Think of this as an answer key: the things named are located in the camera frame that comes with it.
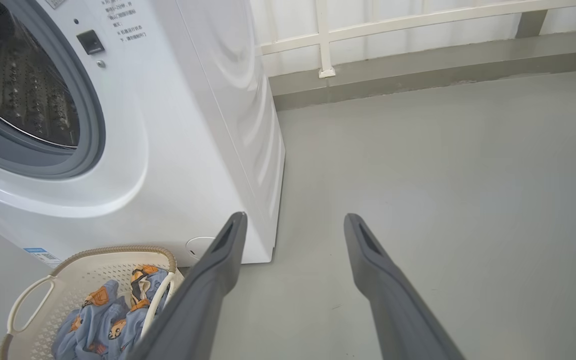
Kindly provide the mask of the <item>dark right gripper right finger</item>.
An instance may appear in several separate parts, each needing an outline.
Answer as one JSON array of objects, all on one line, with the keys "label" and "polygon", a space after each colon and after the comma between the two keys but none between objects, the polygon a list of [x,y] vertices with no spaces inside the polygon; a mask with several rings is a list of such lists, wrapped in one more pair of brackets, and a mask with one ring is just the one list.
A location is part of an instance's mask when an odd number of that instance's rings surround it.
[{"label": "dark right gripper right finger", "polygon": [[448,332],[362,217],[346,214],[343,233],[354,283],[370,303],[382,358],[463,360]]}]

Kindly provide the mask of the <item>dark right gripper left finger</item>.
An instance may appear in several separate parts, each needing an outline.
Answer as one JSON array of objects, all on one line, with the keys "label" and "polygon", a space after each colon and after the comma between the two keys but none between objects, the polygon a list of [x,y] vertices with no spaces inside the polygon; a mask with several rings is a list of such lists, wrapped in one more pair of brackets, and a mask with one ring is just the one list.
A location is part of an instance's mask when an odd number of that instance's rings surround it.
[{"label": "dark right gripper left finger", "polygon": [[153,324],[145,330],[130,360],[208,360],[226,295],[238,282],[248,217],[234,212],[208,250],[167,297]]}]

